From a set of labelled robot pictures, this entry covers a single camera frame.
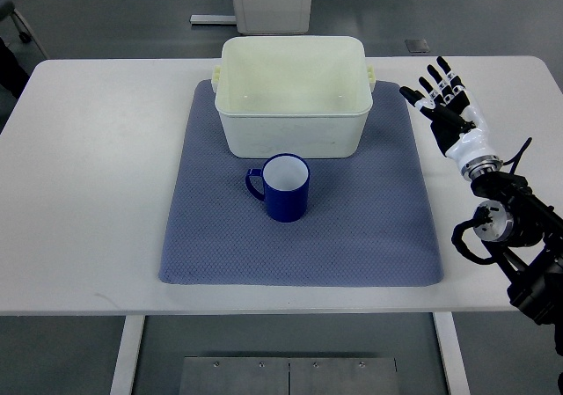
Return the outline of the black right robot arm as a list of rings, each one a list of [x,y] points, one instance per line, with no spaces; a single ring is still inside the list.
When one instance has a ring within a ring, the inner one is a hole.
[[[440,152],[482,200],[471,219],[455,226],[451,242],[467,260],[501,269],[510,304],[536,324],[552,325],[560,353],[562,219],[516,174],[523,152],[503,161],[491,147],[480,107],[449,63],[439,56],[427,71],[419,90],[399,92],[429,119]]]

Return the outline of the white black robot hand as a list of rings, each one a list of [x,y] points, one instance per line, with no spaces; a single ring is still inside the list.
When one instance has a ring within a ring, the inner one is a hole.
[[[432,121],[431,129],[438,148],[456,164],[464,179],[476,179],[479,175],[499,171],[502,161],[489,143],[489,128],[479,104],[448,62],[442,56],[436,61],[444,77],[433,65],[428,65],[427,71],[437,88],[425,77],[419,77],[419,84],[428,98],[406,86],[399,88],[400,94]]]

